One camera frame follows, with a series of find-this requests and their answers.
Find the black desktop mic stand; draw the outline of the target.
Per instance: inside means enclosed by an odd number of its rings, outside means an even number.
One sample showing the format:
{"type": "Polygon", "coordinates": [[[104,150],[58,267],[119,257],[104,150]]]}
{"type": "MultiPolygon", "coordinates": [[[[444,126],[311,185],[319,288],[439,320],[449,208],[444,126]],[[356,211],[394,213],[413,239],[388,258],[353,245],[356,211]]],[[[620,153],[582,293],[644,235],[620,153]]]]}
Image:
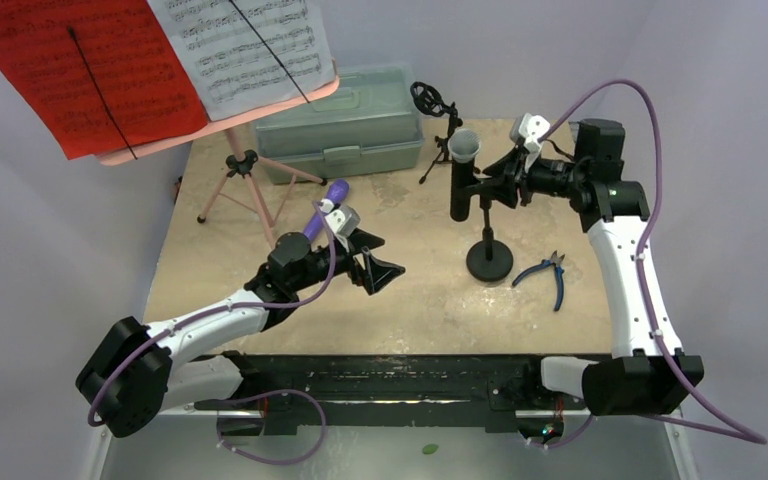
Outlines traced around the black desktop mic stand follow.
{"type": "Polygon", "coordinates": [[[450,218],[455,222],[465,222],[470,213],[471,199],[479,198],[482,211],[482,239],[475,243],[466,255],[468,272],[477,280],[487,283],[499,282],[507,277],[513,267],[513,254],[510,248],[495,238],[491,225],[490,210],[496,200],[492,188],[478,180],[452,181],[450,193],[450,218]]]}

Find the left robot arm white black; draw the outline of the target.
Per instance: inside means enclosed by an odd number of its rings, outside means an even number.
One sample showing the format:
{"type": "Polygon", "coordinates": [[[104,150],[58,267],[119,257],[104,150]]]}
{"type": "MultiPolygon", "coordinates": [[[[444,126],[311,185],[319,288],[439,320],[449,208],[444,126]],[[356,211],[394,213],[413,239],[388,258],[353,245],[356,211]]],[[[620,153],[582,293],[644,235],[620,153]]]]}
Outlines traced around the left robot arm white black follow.
{"type": "Polygon", "coordinates": [[[312,303],[334,277],[374,295],[403,275],[405,267],[372,251],[384,239],[357,229],[314,248],[301,232],[282,235],[254,277],[228,297],[184,316],[142,324],[134,317],[113,323],[75,380],[89,404],[87,422],[117,438],[145,427],[171,405],[172,378],[200,355],[233,339],[269,330],[305,302],[312,303]],[[315,287],[306,301],[300,291],[315,287]]]}

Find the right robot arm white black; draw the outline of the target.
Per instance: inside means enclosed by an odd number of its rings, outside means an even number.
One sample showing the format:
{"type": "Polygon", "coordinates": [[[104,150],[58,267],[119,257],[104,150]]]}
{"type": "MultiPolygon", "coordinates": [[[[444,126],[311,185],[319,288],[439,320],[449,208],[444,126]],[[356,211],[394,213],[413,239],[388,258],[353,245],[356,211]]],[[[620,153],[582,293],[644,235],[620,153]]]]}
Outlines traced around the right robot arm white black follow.
{"type": "Polygon", "coordinates": [[[472,169],[479,139],[460,129],[449,141],[464,200],[476,195],[510,208],[536,194],[568,200],[601,269],[610,359],[547,356],[522,379],[523,397],[544,407],[564,393],[582,399],[596,416],[670,414],[703,379],[704,366],[700,356],[685,353],[660,293],[646,237],[655,216],[642,185],[622,177],[625,130],[613,120],[584,120],[569,161],[543,157],[549,130],[539,115],[517,118],[509,133],[512,149],[481,178],[472,169]]]}

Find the purple toy microphone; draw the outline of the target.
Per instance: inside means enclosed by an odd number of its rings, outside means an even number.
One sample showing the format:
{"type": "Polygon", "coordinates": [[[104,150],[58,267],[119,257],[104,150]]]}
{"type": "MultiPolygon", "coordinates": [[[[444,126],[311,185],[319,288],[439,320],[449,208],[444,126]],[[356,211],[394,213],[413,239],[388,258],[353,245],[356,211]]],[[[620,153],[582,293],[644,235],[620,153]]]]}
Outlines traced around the purple toy microphone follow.
{"type": "Polygon", "coordinates": [[[345,179],[336,179],[329,187],[326,195],[317,203],[320,213],[314,213],[307,222],[302,233],[313,242],[323,229],[325,217],[339,206],[349,195],[350,185],[345,179]]]}

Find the black silver microphone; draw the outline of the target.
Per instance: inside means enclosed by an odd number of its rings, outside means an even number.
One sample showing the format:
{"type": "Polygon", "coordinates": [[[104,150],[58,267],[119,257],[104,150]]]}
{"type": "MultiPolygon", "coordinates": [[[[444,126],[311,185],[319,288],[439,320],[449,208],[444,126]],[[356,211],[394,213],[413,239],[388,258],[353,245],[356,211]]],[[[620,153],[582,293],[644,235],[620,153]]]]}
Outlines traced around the black silver microphone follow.
{"type": "Polygon", "coordinates": [[[474,174],[475,159],[481,149],[479,135],[468,128],[458,128],[448,140],[452,157],[450,187],[450,217],[456,222],[466,221],[470,210],[470,194],[466,191],[477,182],[474,174]]]}

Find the pink music stand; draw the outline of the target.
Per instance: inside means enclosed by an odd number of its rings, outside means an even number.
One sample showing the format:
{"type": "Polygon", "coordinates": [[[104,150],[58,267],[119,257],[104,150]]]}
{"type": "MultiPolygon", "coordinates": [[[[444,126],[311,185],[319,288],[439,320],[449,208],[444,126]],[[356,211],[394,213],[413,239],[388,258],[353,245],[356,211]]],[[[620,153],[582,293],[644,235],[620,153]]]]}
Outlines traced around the pink music stand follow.
{"type": "MultiPolygon", "coordinates": [[[[201,139],[209,135],[222,133],[225,136],[226,142],[231,148],[235,158],[240,160],[243,157],[243,154],[245,153],[245,149],[243,148],[243,142],[239,139],[235,131],[236,127],[247,124],[247,123],[251,123],[255,120],[261,119],[263,117],[267,117],[269,115],[273,115],[279,112],[289,110],[299,105],[303,105],[306,103],[310,103],[312,101],[326,98],[332,95],[333,93],[335,93],[339,86],[340,86],[340,79],[336,77],[334,78],[334,80],[326,83],[325,85],[323,85],[318,89],[313,90],[310,93],[305,94],[305,96],[303,97],[301,96],[294,97],[289,100],[285,100],[285,101],[273,103],[267,106],[252,109],[250,111],[247,111],[238,115],[234,115],[222,120],[210,121],[203,128],[185,135],[163,138],[161,140],[157,140],[154,142],[137,144],[135,146],[125,147],[122,149],[98,154],[96,158],[99,161],[99,163],[103,165],[116,166],[116,165],[121,165],[132,160],[143,158],[143,157],[170,149],[172,147],[175,147],[187,142],[201,139]]],[[[276,243],[274,227],[284,209],[284,206],[291,194],[291,191],[294,189],[294,186],[297,183],[299,183],[299,181],[301,180],[305,180],[320,186],[326,186],[328,184],[328,180],[310,173],[303,172],[301,170],[298,170],[296,168],[290,167],[288,165],[279,163],[275,160],[272,160],[270,158],[266,158],[263,156],[259,156],[258,160],[254,164],[264,169],[273,169],[273,170],[286,172],[291,177],[288,190],[285,192],[284,196],[282,197],[281,203],[277,211],[272,213],[269,210],[269,207],[267,206],[267,203],[263,197],[263,194],[258,185],[258,182],[253,178],[253,174],[251,172],[242,174],[240,176],[244,180],[245,185],[252,198],[252,203],[250,205],[224,193],[223,188],[227,183],[227,181],[230,179],[229,173],[231,172],[231,169],[227,167],[224,169],[223,173],[220,174],[220,180],[218,184],[215,186],[215,188],[213,189],[211,195],[208,197],[208,200],[205,203],[204,207],[202,208],[201,212],[198,214],[197,221],[199,223],[205,222],[216,200],[220,197],[226,198],[234,202],[235,204],[257,214],[260,224],[262,226],[267,244],[270,246],[273,246],[276,243]]]]}

